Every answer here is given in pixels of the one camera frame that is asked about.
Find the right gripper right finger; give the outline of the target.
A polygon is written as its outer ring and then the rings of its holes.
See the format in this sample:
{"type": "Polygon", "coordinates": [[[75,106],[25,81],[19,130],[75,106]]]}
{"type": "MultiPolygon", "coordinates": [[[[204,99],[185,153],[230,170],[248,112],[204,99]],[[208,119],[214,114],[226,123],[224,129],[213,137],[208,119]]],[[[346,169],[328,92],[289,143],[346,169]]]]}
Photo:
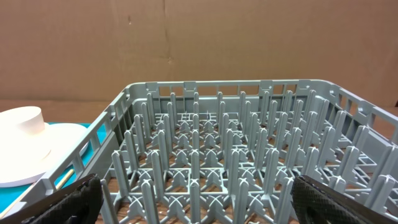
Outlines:
{"type": "Polygon", "coordinates": [[[300,175],[292,186],[292,206],[300,223],[393,224],[396,221],[300,175]]]}

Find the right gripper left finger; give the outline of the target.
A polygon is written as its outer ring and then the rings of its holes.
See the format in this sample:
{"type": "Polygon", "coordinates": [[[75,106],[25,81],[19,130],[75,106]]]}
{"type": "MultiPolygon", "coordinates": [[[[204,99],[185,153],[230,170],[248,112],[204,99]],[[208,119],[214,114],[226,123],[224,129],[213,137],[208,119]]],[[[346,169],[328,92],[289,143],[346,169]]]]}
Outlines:
{"type": "Polygon", "coordinates": [[[92,173],[1,219],[1,223],[95,223],[102,204],[101,179],[92,173]]]}

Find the white paper cup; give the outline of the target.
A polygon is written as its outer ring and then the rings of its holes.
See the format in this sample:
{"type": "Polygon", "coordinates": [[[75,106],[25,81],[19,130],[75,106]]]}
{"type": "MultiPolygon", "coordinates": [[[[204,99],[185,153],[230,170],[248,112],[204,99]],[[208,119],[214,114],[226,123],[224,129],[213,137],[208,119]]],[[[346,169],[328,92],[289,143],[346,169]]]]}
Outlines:
{"type": "Polygon", "coordinates": [[[1,131],[39,134],[44,129],[42,110],[38,106],[23,106],[1,112],[1,131]]]}

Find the large pink plate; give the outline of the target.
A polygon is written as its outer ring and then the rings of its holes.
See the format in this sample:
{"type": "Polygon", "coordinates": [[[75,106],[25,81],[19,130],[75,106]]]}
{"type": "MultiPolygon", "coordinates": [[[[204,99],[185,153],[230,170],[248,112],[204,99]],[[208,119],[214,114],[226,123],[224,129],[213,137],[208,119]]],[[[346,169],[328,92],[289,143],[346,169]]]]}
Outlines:
{"type": "Polygon", "coordinates": [[[50,149],[45,158],[51,162],[58,162],[67,155],[67,152],[79,143],[87,128],[74,123],[57,123],[47,126],[48,138],[46,144],[50,149]]]}

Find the teal plastic tray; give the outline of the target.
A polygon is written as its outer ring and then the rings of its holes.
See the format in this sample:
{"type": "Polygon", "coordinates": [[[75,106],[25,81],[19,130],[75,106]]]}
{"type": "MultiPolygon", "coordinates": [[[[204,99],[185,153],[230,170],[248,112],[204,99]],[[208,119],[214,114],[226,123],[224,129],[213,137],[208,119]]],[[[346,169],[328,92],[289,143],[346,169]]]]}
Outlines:
{"type": "MultiPolygon", "coordinates": [[[[104,125],[102,125],[97,130],[97,136],[100,143],[102,143],[106,137],[106,130],[104,125]]],[[[94,150],[91,144],[88,143],[86,145],[85,152],[80,152],[84,165],[87,165],[88,161],[93,157],[93,154],[94,150]]],[[[55,185],[57,185],[71,169],[73,169],[73,166],[70,164],[56,179],[55,185]]],[[[26,184],[17,187],[1,187],[1,212],[3,212],[13,201],[15,201],[20,195],[22,195],[31,185],[33,184],[26,184]]]]}

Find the white upturned bowl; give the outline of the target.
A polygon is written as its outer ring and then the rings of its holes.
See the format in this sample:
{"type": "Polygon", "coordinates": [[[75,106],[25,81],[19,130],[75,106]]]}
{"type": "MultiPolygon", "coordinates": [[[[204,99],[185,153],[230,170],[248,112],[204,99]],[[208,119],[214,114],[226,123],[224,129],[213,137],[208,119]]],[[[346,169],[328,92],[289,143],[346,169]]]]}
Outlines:
{"type": "Polygon", "coordinates": [[[39,134],[1,131],[1,187],[31,184],[66,157],[58,162],[45,159],[50,152],[45,143],[48,125],[39,134]]]}

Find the grey dish rack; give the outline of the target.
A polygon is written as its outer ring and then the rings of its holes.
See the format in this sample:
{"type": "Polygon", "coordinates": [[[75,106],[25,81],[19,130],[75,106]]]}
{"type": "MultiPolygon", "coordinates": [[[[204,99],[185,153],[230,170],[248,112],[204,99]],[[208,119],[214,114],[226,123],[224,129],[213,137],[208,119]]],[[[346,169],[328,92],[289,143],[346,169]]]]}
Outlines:
{"type": "Polygon", "coordinates": [[[393,114],[324,80],[133,83],[5,217],[58,191],[71,164],[61,189],[101,179],[96,222],[299,222],[300,175],[397,222],[397,134],[384,136],[377,119],[397,127],[393,114]]]}

